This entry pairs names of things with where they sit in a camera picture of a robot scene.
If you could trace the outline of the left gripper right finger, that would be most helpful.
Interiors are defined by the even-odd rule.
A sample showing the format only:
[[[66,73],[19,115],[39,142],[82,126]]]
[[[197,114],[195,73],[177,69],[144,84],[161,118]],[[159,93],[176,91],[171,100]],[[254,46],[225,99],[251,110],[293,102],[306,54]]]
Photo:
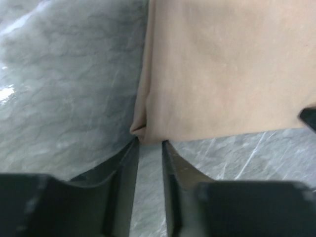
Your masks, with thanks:
[[[313,237],[316,193],[293,181],[217,181],[162,143],[170,237]]]

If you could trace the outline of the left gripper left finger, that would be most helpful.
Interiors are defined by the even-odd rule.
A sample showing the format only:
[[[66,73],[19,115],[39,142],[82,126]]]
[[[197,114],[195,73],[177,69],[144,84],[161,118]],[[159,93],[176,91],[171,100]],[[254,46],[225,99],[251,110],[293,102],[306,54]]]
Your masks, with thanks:
[[[69,181],[42,173],[0,175],[3,237],[127,237],[139,141]]]

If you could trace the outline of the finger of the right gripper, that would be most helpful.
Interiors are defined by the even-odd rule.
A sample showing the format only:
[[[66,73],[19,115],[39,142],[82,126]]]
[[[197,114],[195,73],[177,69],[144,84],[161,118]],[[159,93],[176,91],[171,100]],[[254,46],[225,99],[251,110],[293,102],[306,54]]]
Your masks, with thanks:
[[[299,119],[310,130],[316,133],[316,107],[306,107],[299,113]]]

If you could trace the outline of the beige t shirt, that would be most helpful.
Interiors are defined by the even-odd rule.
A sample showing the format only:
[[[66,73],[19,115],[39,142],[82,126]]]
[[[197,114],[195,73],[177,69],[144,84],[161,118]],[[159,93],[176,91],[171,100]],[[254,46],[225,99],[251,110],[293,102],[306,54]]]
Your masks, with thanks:
[[[301,126],[316,103],[313,0],[151,0],[130,132],[144,143]]]

